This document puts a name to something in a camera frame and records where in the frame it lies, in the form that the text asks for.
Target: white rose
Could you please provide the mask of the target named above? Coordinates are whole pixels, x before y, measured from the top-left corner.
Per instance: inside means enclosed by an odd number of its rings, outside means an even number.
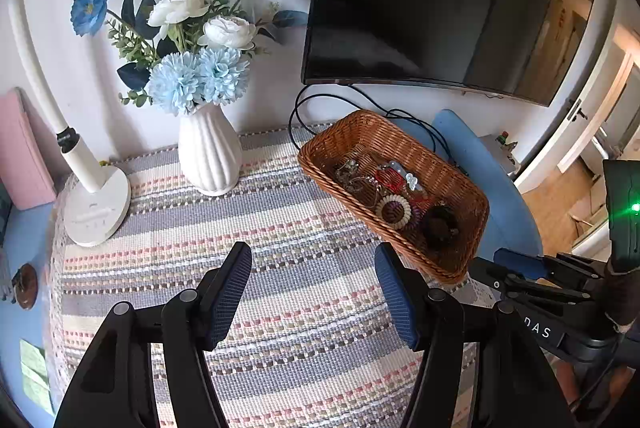
[[[204,35],[198,45],[218,48],[230,47],[246,51],[254,46],[253,39],[257,33],[255,25],[237,16],[217,16],[209,20],[203,27]]]
[[[204,0],[161,0],[152,9],[147,23],[151,27],[159,27],[160,39],[164,39],[170,24],[197,18],[208,10],[209,4]]]

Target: wicker basket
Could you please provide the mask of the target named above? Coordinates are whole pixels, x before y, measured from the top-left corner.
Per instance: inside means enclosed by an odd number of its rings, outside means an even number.
[[[441,252],[428,249],[422,234],[415,228],[392,230],[366,203],[373,202],[375,190],[355,196],[334,180],[336,167],[357,156],[359,174],[373,175],[378,166],[376,156],[396,160],[418,177],[427,190],[427,205],[445,201],[456,214],[460,233]],[[326,192],[337,198],[373,231],[391,242],[420,269],[443,283],[462,280],[466,266],[478,248],[489,215],[489,202],[468,177],[444,162],[392,124],[388,119],[358,110],[308,141],[298,155],[300,166]]]

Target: green sticky note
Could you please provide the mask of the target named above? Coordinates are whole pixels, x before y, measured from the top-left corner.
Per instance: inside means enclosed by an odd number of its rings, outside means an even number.
[[[22,388],[29,399],[41,407],[45,412],[53,415],[48,388],[43,387],[39,382],[33,381],[33,379],[28,378],[24,374],[22,375]]]
[[[25,340],[20,340],[20,361],[44,378],[47,377],[47,364],[44,361],[44,350],[34,347]]]
[[[50,390],[49,381],[47,380],[47,378],[43,378],[40,374],[31,370],[28,366],[25,366],[24,363],[22,364],[22,375],[25,378],[31,379],[31,381],[35,381],[36,383],[46,388],[47,390]]]
[[[44,350],[20,340],[20,363],[24,393],[45,412],[53,415]]]

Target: television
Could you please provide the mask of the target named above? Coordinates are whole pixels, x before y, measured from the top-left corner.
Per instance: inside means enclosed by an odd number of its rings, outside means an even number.
[[[593,0],[312,0],[305,84],[405,84],[548,106]]]

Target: light blue chrysanthemum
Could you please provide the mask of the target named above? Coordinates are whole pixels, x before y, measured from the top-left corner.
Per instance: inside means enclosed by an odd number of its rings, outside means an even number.
[[[107,0],[74,0],[71,6],[71,23],[79,36],[95,35],[107,16]]]
[[[189,114],[202,102],[201,82],[196,75],[199,57],[190,52],[172,53],[151,69],[147,90],[154,104],[174,116]]]
[[[198,55],[198,77],[207,103],[232,103],[244,94],[249,84],[249,62],[241,59],[241,50],[206,48]]]

